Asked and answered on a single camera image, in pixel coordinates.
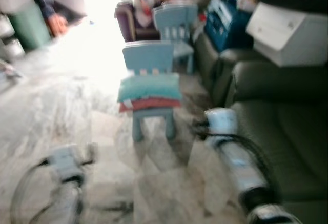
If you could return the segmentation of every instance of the blue box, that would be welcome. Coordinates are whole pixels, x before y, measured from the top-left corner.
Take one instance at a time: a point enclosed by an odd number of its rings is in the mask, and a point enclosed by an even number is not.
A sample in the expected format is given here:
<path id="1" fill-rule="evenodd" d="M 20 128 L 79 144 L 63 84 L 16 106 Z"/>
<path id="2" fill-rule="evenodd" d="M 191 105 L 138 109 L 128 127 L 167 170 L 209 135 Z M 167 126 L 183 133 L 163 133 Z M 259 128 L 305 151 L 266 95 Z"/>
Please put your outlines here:
<path id="1" fill-rule="evenodd" d="M 246 33 L 251 15 L 237 10 L 236 0 L 211 0 L 205 32 L 218 51 L 252 48 L 253 38 Z"/>

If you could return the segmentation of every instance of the leather sofa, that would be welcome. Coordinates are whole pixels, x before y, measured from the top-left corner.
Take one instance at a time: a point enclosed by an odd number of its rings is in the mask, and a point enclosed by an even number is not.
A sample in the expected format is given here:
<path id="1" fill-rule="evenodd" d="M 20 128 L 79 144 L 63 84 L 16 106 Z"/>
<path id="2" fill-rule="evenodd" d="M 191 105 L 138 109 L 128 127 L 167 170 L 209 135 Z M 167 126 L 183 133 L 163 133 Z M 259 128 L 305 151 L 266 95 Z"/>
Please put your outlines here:
<path id="1" fill-rule="evenodd" d="M 327 68 L 241 61 L 232 79 L 226 105 L 271 162 L 284 206 L 303 224 L 328 223 Z"/>
<path id="2" fill-rule="evenodd" d="M 120 1 L 115 8 L 114 17 L 118 20 L 125 42 L 159 39 L 159 34 L 153 23 L 143 28 L 135 19 L 132 0 Z"/>
<path id="3" fill-rule="evenodd" d="M 195 62 L 203 86 L 209 92 L 213 105 L 223 107 L 226 102 L 231 72 L 239 61 L 267 61 L 263 55 L 252 49 L 227 49 L 219 53 L 205 32 L 194 43 Z"/>

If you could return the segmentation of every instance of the stacked cushions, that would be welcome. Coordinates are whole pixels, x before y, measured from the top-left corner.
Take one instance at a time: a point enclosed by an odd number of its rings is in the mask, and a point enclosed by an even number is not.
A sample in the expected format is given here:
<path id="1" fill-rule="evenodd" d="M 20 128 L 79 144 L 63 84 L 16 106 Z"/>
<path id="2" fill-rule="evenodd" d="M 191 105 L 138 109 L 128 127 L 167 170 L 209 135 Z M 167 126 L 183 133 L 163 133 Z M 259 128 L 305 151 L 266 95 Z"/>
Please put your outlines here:
<path id="1" fill-rule="evenodd" d="M 179 107 L 182 94 L 179 75 L 132 76 L 121 81 L 118 99 L 120 112 L 148 108 Z"/>

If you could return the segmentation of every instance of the red cushion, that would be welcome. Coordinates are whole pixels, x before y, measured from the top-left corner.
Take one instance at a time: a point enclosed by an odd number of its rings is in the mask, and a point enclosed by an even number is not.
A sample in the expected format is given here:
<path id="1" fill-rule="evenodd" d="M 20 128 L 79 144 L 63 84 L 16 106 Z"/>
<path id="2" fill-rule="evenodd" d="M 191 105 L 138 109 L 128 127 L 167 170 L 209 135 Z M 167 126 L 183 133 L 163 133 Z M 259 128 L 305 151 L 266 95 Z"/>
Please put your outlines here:
<path id="1" fill-rule="evenodd" d="M 178 99 L 163 98 L 163 97 L 149 97 L 135 99 L 132 102 L 133 108 L 127 107 L 124 103 L 119 104 L 119 112 L 136 111 L 148 108 L 168 108 L 181 107 L 181 102 Z"/>

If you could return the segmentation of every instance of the child's chair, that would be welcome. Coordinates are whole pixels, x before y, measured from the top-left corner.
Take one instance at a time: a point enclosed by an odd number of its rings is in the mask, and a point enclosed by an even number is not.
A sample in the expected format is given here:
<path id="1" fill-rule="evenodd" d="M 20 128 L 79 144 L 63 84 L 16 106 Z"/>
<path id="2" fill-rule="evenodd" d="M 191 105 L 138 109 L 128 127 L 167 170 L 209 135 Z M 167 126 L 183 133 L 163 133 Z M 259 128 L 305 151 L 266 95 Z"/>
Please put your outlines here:
<path id="1" fill-rule="evenodd" d="M 170 73 L 173 67 L 173 45 L 160 40 L 127 43 L 123 48 L 126 66 L 135 75 Z M 173 108 L 154 108 L 133 112 L 132 137 L 143 139 L 140 120 L 146 117 L 162 116 L 166 120 L 166 137 L 175 137 Z"/>
<path id="2" fill-rule="evenodd" d="M 193 73 L 194 49 L 188 44 L 189 27 L 197 17 L 195 4 L 165 4 L 153 10 L 154 24 L 162 40 L 174 43 L 174 58 L 187 57 L 187 73 Z"/>

